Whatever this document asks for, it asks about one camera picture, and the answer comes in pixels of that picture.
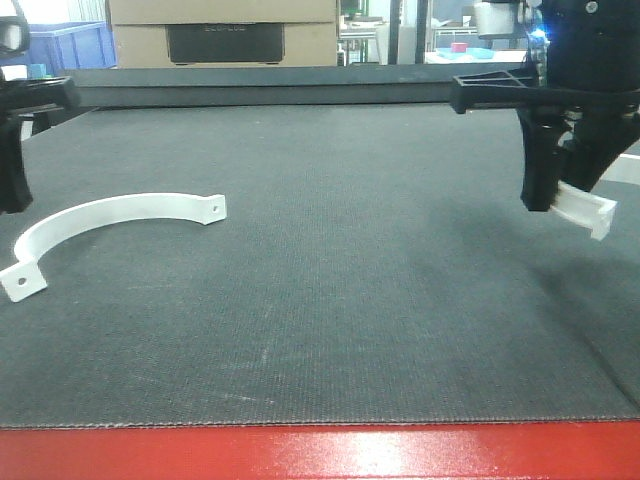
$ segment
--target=blue light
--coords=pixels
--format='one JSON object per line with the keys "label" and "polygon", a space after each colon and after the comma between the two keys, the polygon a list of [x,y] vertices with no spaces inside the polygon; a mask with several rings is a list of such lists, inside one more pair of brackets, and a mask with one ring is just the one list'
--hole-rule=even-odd
{"label": "blue light", "polygon": [[531,36],[534,38],[547,38],[546,32],[540,28],[537,28],[533,32],[531,32]]}

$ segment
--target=curved pipe clamp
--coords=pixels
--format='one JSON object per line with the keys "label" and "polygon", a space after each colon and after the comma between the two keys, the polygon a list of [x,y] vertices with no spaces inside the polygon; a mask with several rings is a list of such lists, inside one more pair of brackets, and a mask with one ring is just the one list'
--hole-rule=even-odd
{"label": "curved pipe clamp", "polygon": [[56,245],[89,230],[157,218],[209,225],[226,217],[224,195],[143,193],[78,205],[41,220],[22,234],[13,249],[18,263],[0,271],[0,283],[14,302],[44,290],[47,282],[38,268],[40,258]]}
{"label": "curved pipe clamp", "polygon": [[[640,156],[623,153],[600,180],[640,186]],[[591,238],[602,240],[609,233],[617,203],[560,182],[551,210],[576,225],[590,229]]]}

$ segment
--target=blue bin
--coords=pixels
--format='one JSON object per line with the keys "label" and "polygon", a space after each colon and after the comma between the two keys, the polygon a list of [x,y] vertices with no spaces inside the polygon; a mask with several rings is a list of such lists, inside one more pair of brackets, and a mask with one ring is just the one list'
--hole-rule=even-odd
{"label": "blue bin", "polygon": [[0,65],[44,64],[47,74],[60,75],[63,70],[110,68],[116,64],[113,34],[106,22],[33,24],[29,29],[29,50]]}

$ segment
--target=red table edge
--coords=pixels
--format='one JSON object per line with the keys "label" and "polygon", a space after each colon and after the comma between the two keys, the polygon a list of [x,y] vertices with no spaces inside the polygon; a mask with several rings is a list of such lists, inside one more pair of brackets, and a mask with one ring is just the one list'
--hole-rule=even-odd
{"label": "red table edge", "polygon": [[640,421],[0,430],[2,480],[640,479]]}

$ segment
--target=textured fabric surface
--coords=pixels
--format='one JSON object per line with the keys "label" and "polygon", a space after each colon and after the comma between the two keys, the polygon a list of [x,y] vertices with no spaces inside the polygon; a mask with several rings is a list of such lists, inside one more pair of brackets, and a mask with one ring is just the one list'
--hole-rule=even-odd
{"label": "textured fabric surface", "polygon": [[519,201],[515,114],[445,106],[106,111],[25,143],[35,204],[227,196],[132,222],[0,298],[0,426],[639,418],[640,189],[602,243]]}

